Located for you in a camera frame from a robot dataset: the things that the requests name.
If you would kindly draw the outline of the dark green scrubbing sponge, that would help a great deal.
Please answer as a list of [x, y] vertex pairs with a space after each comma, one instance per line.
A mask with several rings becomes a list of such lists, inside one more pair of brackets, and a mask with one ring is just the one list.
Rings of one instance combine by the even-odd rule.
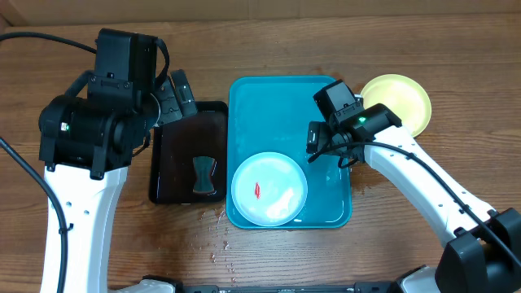
[[197, 156], [192, 161], [195, 170], [193, 192], [200, 195], [211, 195], [215, 191], [212, 176], [216, 161], [208, 156]]

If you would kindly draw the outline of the light blue plate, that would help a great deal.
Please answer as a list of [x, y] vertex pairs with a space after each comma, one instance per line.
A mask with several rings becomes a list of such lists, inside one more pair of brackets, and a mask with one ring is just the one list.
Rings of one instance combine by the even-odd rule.
[[289, 156], [261, 152], [236, 169], [230, 193], [239, 214], [253, 225], [276, 227], [303, 209], [308, 183], [302, 168]]

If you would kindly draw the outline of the yellow plate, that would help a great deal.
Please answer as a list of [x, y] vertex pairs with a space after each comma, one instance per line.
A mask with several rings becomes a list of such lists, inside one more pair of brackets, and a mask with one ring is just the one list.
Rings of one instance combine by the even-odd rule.
[[382, 103], [400, 119], [411, 135], [417, 137], [431, 119], [431, 100], [425, 89], [415, 80], [384, 74], [370, 80], [361, 90], [364, 107]]

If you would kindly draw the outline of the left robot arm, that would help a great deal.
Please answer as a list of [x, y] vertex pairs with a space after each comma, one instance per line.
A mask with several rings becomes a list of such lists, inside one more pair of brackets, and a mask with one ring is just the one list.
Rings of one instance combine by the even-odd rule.
[[41, 289], [105, 292], [116, 205], [151, 130], [197, 112], [183, 71], [158, 69], [158, 37], [104, 28], [95, 65], [39, 117], [50, 201]]

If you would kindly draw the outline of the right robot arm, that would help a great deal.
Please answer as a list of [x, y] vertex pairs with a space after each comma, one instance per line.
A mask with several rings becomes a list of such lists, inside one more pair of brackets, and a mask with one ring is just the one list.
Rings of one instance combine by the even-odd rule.
[[309, 123], [313, 162], [338, 157], [339, 168], [366, 163], [384, 175], [420, 212], [444, 248], [436, 267], [412, 269], [392, 282], [355, 292], [515, 292], [520, 288], [520, 214], [498, 212], [445, 172], [382, 103], [365, 107], [341, 80], [314, 102], [323, 122]]

